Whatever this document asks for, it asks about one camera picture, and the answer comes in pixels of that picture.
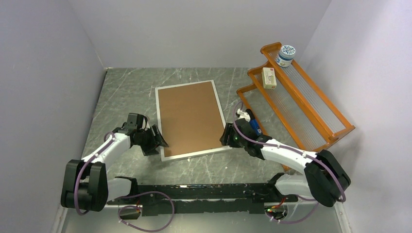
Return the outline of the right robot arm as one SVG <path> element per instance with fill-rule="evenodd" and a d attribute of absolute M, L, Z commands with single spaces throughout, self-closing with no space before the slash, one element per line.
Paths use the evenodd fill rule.
<path fill-rule="evenodd" d="M 224 146 L 242 148 L 250 156 L 286 165 L 297 172 L 279 173 L 267 195 L 272 201 L 295 195 L 312 198 L 326 207 L 345 202 L 345 190 L 351 180 L 334 155 L 328 150 L 319 152 L 298 149 L 274 138 L 257 134 L 244 118 L 227 123 L 220 138 Z"/>

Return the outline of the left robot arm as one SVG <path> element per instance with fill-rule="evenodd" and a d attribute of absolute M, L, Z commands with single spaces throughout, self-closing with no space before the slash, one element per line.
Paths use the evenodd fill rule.
<path fill-rule="evenodd" d="M 133 146 L 143 155 L 157 155 L 158 147 L 168 147 L 159 127 L 150 125 L 145 115 L 129 113 L 127 120 L 103 137 L 103 143 L 82 159 L 70 160 L 65 168 L 60 204 L 79 215 L 101 211 L 107 202 L 122 199 L 127 204 L 139 197 L 135 178 L 107 178 L 108 169 Z"/>

